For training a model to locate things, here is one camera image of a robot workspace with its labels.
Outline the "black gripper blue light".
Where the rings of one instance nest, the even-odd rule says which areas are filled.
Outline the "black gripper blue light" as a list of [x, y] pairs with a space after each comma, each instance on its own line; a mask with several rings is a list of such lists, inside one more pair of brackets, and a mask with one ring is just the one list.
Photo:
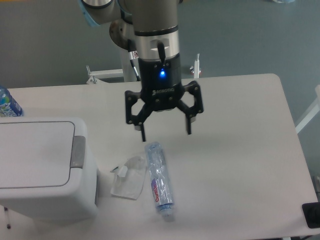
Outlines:
[[[141, 133], [146, 142], [144, 123], [153, 111], [159, 112], [178, 108], [185, 115], [186, 132], [192, 134], [192, 123], [198, 114], [204, 112], [202, 92], [195, 80], [187, 85], [181, 83], [181, 58], [177, 54], [164, 62], [138, 59], [141, 92], [127, 90], [125, 98], [125, 121], [133, 125]], [[185, 103], [183, 98], [190, 97], [192, 101]]]

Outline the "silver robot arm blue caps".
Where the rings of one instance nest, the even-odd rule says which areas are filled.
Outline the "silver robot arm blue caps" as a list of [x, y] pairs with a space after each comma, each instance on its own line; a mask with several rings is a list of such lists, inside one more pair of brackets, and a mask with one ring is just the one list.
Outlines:
[[126, 123], [145, 137], [144, 122], [152, 112], [178, 108], [185, 114], [186, 131], [204, 111], [201, 87], [195, 81], [183, 85], [179, 49], [177, 7], [179, 0], [80, 0], [80, 9], [91, 26], [113, 21], [128, 22], [133, 37], [127, 48], [137, 52], [141, 91], [127, 90]]

